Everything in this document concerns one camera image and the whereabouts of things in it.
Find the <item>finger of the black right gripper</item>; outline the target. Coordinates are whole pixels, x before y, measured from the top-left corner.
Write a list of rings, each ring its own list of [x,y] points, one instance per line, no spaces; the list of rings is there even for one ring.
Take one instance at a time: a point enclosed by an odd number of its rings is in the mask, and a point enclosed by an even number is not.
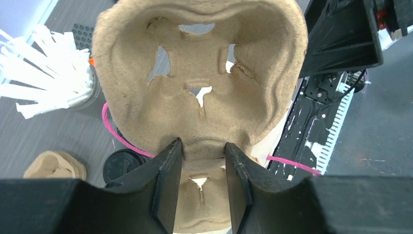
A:
[[[380,66],[383,54],[372,0],[311,0],[300,77]]]

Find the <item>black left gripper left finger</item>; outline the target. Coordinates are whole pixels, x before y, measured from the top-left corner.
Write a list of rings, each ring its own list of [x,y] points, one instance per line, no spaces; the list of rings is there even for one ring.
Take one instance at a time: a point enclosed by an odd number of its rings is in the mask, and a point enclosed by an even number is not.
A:
[[[81,179],[3,179],[3,234],[170,234],[183,161],[181,139],[103,188]]]

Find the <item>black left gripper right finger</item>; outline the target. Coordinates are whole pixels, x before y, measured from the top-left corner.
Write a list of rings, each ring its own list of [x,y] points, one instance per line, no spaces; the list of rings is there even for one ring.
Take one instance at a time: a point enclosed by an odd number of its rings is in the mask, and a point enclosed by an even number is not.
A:
[[[235,234],[410,234],[413,180],[398,176],[281,179],[225,145]]]

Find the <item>black plastic cup lid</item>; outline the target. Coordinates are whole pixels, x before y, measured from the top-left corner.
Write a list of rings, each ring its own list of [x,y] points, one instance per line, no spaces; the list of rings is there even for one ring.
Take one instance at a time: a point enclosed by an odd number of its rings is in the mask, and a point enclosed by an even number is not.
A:
[[[148,161],[148,157],[143,156],[131,149],[121,149],[113,152],[106,159],[103,166],[103,180],[105,183],[111,182],[123,175],[133,171]]]

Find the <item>brown cardboard cup carrier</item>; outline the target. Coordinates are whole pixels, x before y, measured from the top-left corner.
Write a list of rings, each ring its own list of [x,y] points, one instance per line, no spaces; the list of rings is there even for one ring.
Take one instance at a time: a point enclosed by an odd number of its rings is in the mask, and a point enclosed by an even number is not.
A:
[[[154,156],[183,142],[176,233],[230,227],[225,144],[264,165],[307,43],[294,0],[121,0],[98,16],[95,68],[121,134]]]

